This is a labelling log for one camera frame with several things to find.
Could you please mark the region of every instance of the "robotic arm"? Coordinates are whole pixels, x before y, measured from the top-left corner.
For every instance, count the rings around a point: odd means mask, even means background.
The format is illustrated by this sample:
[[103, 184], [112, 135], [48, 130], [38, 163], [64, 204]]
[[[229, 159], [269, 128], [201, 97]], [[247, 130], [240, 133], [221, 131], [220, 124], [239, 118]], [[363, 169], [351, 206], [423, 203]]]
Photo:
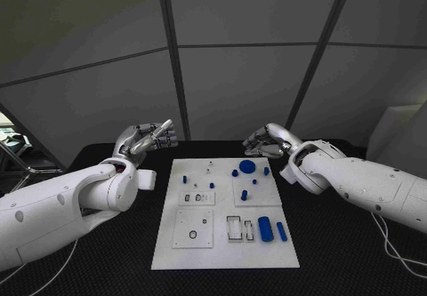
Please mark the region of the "robotic arm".
[[[174, 135], [172, 120], [130, 126], [112, 158], [5, 195], [0, 271], [60, 250], [130, 208], [139, 189], [155, 189], [156, 172], [138, 167], [148, 151], [178, 145]], [[81, 207], [102, 211], [83, 216]]]
[[289, 163], [281, 175], [321, 194], [332, 186], [341, 197], [370, 212], [427, 233], [427, 180], [390, 166], [347, 157], [328, 142], [304, 142], [281, 125], [269, 123], [243, 145], [246, 154]]

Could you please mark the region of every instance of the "blue disc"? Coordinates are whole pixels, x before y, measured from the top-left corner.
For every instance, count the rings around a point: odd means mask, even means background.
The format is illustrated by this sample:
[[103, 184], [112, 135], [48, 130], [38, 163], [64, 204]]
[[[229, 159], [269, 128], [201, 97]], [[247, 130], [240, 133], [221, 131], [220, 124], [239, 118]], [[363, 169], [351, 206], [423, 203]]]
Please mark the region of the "blue disc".
[[256, 172], [256, 164], [250, 160], [244, 160], [239, 165], [240, 170], [250, 174]]

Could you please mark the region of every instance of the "cable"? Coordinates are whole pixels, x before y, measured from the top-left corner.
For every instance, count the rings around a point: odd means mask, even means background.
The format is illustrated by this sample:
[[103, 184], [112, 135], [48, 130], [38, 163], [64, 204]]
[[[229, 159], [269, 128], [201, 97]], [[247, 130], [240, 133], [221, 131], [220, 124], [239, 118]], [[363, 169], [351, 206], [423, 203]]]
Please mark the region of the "cable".
[[[380, 230], [381, 230], [381, 233], [383, 233], [384, 239], [386, 239], [386, 241], [384, 241], [384, 249], [386, 249], [387, 255], [389, 255], [392, 258], [400, 260], [400, 262], [402, 262], [403, 265], [406, 266], [409, 272], [413, 273], [413, 275], [419, 276], [419, 277], [423, 278], [423, 279], [427, 279], [427, 276], [425, 276], [423, 274], [419, 274], [419, 273], [416, 273], [416, 272], [413, 271], [413, 269], [409, 267], [406, 261], [407, 261], [407, 262], [412, 262], [412, 263], [415, 263], [415, 264], [419, 264], [419, 265], [422, 265], [422, 266], [427, 266], [427, 263], [420, 262], [420, 261], [415, 261], [415, 260], [412, 260], [412, 259], [407, 259], [407, 258], [403, 258], [403, 257], [402, 257], [402, 255], [400, 255], [397, 249], [394, 248], [394, 245], [392, 244], [392, 242], [390, 242], [390, 240], [389, 240], [389, 226], [387, 226], [387, 222], [386, 222], [384, 218], [380, 216], [380, 218], [381, 218], [381, 220], [383, 220], [383, 223], [384, 223], [384, 227], [386, 227], [386, 232], [384, 232], [383, 227], [381, 227], [381, 225], [380, 225], [380, 223], [379, 223], [379, 220], [377, 220], [376, 215], [374, 215], [373, 212], [371, 212], [371, 215], [373, 215], [373, 218], [374, 218], [376, 223], [377, 223], [377, 225], [379, 225], [379, 228], [380, 228]], [[389, 245], [390, 245], [390, 247], [393, 248], [393, 250], [394, 250], [397, 256], [394, 256], [393, 254], [390, 254], [390, 252], [389, 252], [389, 248], [387, 248]]]
[[55, 274], [55, 276], [54, 276], [54, 278], [47, 282], [47, 284], [45, 284], [45, 286], [38, 290], [38, 291], [35, 291], [35, 293], [31, 295], [31, 296], [35, 296], [48, 286], [50, 286], [50, 284], [51, 284], [51, 282], [57, 279], [57, 277], [58, 277], [58, 275], [60, 275], [60, 273], [63, 272], [63, 270], [64, 270], [64, 268], [66, 268], [66, 266], [67, 266], [67, 264], [68, 264], [68, 262], [70, 262], [70, 259], [71, 259], [71, 257], [74, 256], [74, 250], [76, 250], [76, 246], [79, 245], [79, 239], [76, 240], [76, 243], [74, 243], [74, 249], [71, 250], [71, 253], [70, 253], [70, 256], [68, 256], [68, 259], [67, 259], [67, 261], [66, 261], [66, 264], [63, 265], [63, 267], [61, 267], [61, 270], [58, 271], [58, 273]]
[[0, 285], [15, 276], [15, 274], [19, 272], [19, 270], [27, 266], [28, 264], [25, 263], [9, 275], [9, 277], [0, 282]]

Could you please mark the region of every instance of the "table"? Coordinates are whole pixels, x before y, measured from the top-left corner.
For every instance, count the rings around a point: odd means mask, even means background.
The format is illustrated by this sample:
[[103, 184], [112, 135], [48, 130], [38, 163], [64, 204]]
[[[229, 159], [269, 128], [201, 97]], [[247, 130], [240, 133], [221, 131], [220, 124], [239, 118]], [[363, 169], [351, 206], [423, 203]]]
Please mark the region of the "table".
[[[347, 141], [330, 141], [358, 157]], [[113, 147], [87, 146], [71, 170], [109, 158]], [[283, 180], [279, 171], [288, 157], [270, 160], [270, 166], [301, 268], [151, 270], [174, 159], [243, 155], [240, 141], [181, 142], [177, 148], [151, 152], [142, 168], [158, 172], [155, 191], [139, 192], [130, 210], [80, 240], [67, 268], [40, 295], [426, 295], [427, 280], [415, 277], [384, 252], [371, 214], [332, 189], [314, 195]], [[389, 228], [402, 255], [427, 261], [426, 235], [393, 221]], [[57, 274], [71, 248], [31, 263], [0, 287], [0, 294], [30, 295]], [[9, 274], [2, 272], [0, 279]]]

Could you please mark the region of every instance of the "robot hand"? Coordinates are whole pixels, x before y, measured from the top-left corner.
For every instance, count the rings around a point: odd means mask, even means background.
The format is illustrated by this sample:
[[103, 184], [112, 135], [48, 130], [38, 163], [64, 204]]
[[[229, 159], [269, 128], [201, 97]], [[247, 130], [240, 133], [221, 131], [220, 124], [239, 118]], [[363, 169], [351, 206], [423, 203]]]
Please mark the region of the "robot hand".
[[370, 212], [427, 233], [427, 180], [397, 168], [350, 158], [328, 142], [304, 142], [281, 125], [268, 124], [243, 145], [246, 154], [279, 158], [289, 183], [299, 182], [314, 194], [334, 186], [341, 197]]
[[[130, 126], [99, 165], [0, 198], [0, 271], [58, 251], [120, 212], [138, 191], [154, 190], [156, 172], [138, 170], [146, 152], [178, 145], [172, 120]], [[81, 208], [100, 212], [83, 216]]]

